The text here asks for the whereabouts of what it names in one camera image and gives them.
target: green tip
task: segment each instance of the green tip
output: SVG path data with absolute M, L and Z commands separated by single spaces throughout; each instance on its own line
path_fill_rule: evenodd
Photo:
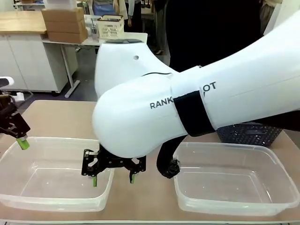
M 97 187 L 97 176 L 93 177 L 93 187 Z
M 135 174 L 132 175 L 132 180 L 131 183 L 134 184 L 135 183 Z
M 28 149 L 30 146 L 27 140 L 22 141 L 20 138 L 18 138 L 17 142 L 19 143 L 21 149 L 23 149 L 23 150 Z

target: dark clothing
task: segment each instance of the dark clothing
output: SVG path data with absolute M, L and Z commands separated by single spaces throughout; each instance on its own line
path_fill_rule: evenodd
M 156 43 L 157 43 L 157 50 L 165 50 L 166 49 L 166 34 L 165 34 L 165 5 L 162 9 L 158 10 L 155 8 L 154 12 L 154 22 L 156 28 Z
M 125 3 L 127 13 L 129 9 L 129 4 Z M 125 32 L 137 32 L 137 33 L 142 33 L 143 32 L 143 22 L 142 22 L 142 4 L 136 3 L 135 4 L 135 10 L 133 12 L 133 16 L 131 19 L 131 24 L 132 27 L 128 26 L 128 20 L 124 21 L 124 31 Z
M 259 0 L 169 0 L 166 35 L 170 67 L 206 66 L 261 37 Z
M 165 4 L 167 3 L 167 0 L 154 0 L 154 8 L 158 12 L 160 10 L 163 10 L 165 8 Z

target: white wall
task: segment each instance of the white wall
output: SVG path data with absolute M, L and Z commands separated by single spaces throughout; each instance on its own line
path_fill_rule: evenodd
M 0 0 L 0 12 L 13 11 L 13 0 Z
M 274 28 L 284 22 L 299 9 L 300 0 L 283 0 Z

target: black cable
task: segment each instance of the black cable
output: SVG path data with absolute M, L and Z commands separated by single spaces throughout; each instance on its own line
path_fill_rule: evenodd
M 169 75 L 169 74 L 172 74 L 172 73 L 151 72 L 151 73 L 144 74 L 143 76 L 146 76 L 146 75 L 149 75 L 149 74 Z
M 157 170 L 166 178 L 172 178 L 180 172 L 180 164 L 173 158 L 174 152 L 187 135 L 173 138 L 162 144 L 157 157 Z
M 30 94 L 30 95 L 29 95 L 28 98 L 24 99 L 24 101 L 21 102 L 21 103 L 18 105 L 18 108 L 20 108 L 22 105 L 24 105 L 25 102 L 27 102 L 27 101 L 28 101 L 30 98 L 32 98 L 32 96 L 33 96 L 33 93 L 32 93 L 31 91 L 29 91 L 29 90 L 22 91 L 21 93 L 25 93 L 25 92 L 27 92 L 27 93 Z

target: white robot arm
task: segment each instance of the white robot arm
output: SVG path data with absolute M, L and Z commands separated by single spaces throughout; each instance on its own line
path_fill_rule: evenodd
M 175 140 L 161 149 L 166 160 L 157 161 L 168 170 L 186 135 L 300 109 L 299 23 L 297 12 L 240 52 L 181 73 L 157 60 L 144 43 L 102 45 L 92 123 L 100 149 L 111 154 L 106 159 L 143 158 Z M 178 171 L 160 172 L 172 177 Z

